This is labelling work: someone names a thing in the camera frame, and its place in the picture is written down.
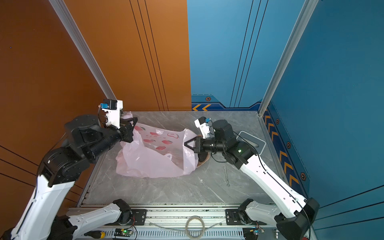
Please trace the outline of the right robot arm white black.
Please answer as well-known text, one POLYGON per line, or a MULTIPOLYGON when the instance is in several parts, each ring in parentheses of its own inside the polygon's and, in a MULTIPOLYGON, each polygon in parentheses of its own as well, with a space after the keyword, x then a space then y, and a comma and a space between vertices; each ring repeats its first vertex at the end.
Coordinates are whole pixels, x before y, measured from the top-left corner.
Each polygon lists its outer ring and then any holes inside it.
POLYGON ((209 124, 210 119, 200 117, 195 126, 201 135, 185 141, 185 147, 196 154, 220 153, 226 162, 250 177, 273 200, 272 205, 245 200, 238 208, 244 225, 265 223, 277 228, 287 240, 310 240, 312 225, 320 208, 313 198, 305 198, 279 178, 262 160, 257 149, 237 134, 226 120, 209 124))

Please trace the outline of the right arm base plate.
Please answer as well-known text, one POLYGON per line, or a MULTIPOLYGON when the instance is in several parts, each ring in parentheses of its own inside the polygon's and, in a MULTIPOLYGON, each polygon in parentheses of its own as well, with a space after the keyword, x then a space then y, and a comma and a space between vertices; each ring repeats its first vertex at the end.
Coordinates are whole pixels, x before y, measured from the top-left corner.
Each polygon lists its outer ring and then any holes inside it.
POLYGON ((250 223, 245 211, 239 209, 226 209, 226 223, 229 226, 247 225, 250 223))

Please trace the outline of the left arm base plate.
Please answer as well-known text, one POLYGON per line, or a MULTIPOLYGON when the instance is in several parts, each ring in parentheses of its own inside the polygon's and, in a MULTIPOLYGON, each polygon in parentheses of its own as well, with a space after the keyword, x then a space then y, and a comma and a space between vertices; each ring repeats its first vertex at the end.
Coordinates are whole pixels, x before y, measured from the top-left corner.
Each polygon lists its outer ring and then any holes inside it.
POLYGON ((131 210, 131 217, 125 223, 119 223, 121 226, 144 226, 147 218, 146 209, 131 210))

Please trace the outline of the pink printed plastic bag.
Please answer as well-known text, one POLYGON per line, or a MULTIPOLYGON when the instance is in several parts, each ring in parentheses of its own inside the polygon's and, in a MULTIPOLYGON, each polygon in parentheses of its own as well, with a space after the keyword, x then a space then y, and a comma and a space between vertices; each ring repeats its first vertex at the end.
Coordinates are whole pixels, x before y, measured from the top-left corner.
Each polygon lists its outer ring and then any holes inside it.
POLYGON ((191 174, 198 166, 198 156, 184 146, 197 135, 185 128, 172 131, 138 120, 131 143, 121 142, 116 173, 134 178, 176 178, 191 174))

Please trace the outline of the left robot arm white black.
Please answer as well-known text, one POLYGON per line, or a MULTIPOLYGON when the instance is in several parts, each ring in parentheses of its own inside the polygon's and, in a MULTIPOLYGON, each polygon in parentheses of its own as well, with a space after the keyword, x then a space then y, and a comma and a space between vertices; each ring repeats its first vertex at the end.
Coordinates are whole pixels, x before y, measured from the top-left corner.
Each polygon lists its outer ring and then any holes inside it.
POLYGON ((4 232, 3 240, 74 240, 111 223, 128 224, 131 207, 122 199, 80 216, 57 213, 83 171, 117 143, 133 141, 138 119, 119 119, 118 126, 102 128, 96 115, 82 115, 66 123, 68 141, 50 150, 41 161, 36 187, 14 228, 4 232))

